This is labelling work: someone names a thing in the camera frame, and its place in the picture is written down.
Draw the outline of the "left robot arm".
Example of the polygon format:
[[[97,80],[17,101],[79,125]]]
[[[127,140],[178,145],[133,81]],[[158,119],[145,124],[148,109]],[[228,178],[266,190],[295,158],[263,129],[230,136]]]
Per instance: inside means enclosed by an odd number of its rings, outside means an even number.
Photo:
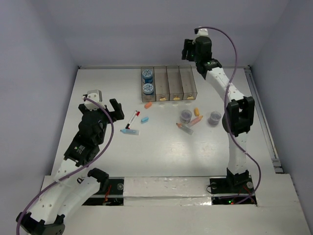
[[[107,126],[124,119],[121,103],[110,99],[109,111],[96,98],[84,97],[78,106],[82,119],[78,132],[64,154],[53,182],[42,189],[17,216],[16,234],[24,229],[30,235],[61,235],[66,221],[95,193],[108,190],[109,175],[90,168],[107,150],[101,150]]]

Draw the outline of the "black cap whiteboard marker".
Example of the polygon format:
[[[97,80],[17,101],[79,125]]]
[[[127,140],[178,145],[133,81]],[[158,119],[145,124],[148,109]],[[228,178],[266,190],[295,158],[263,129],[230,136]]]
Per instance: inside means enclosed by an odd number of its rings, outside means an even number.
[[[135,118],[137,117],[138,114],[138,110],[135,110],[134,114],[132,115],[131,119],[128,121],[127,125],[126,125],[126,129],[130,128],[130,125],[133,123],[133,121],[135,120]]]

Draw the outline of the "blue slime jar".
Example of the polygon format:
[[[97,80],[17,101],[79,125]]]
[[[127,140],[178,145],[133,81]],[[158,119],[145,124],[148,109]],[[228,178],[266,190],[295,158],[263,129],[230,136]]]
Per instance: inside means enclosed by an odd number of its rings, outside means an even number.
[[[143,69],[141,72],[142,82],[144,84],[153,83],[153,74],[152,69]]]
[[[154,91],[155,91],[155,88],[152,83],[145,83],[142,86],[142,92],[144,95],[153,95]]]

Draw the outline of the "jar of rubber bands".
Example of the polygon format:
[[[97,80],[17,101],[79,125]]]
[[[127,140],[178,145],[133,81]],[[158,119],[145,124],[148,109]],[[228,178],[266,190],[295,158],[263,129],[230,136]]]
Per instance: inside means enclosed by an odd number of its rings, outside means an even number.
[[[191,120],[192,113],[190,110],[183,110],[180,114],[180,121],[184,124],[188,124]]]
[[[216,126],[219,124],[221,118],[222,118],[221,114],[219,112],[214,111],[210,114],[208,123],[212,126]]]

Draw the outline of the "blue highlighter pen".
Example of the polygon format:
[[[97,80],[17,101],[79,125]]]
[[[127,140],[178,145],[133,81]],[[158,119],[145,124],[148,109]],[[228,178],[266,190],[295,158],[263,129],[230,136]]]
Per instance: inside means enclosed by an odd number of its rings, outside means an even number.
[[[122,129],[120,132],[127,135],[139,135],[139,130],[134,129]]]

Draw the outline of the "blue highlighter cap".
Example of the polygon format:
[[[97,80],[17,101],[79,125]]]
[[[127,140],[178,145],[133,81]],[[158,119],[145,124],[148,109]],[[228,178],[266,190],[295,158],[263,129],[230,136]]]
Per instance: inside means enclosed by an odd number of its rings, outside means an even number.
[[[144,117],[142,120],[141,120],[141,123],[146,123],[148,122],[149,118],[148,117]]]

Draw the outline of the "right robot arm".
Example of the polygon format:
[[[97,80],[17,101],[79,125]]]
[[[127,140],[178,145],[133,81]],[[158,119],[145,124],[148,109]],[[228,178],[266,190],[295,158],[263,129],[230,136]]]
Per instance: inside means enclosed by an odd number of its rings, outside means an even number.
[[[249,181],[246,141],[254,120],[255,101],[233,85],[221,63],[212,57],[212,42],[209,37],[185,39],[181,58],[195,62],[198,73],[224,100],[222,124],[229,139],[229,162],[226,176],[217,182],[212,181],[212,184],[236,192]]]

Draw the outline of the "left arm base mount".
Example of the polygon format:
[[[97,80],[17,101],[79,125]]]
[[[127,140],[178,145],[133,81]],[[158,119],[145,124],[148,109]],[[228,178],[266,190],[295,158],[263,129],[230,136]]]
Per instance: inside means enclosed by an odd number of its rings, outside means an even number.
[[[83,206],[123,206],[124,178],[110,178],[106,189],[101,189],[83,203]]]

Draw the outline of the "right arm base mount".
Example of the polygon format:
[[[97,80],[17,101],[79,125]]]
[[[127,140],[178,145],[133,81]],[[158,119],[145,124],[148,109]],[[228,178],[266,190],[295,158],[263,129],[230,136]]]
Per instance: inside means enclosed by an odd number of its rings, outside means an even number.
[[[213,205],[257,205],[252,178],[232,186],[226,177],[210,178],[206,191],[211,195]]]

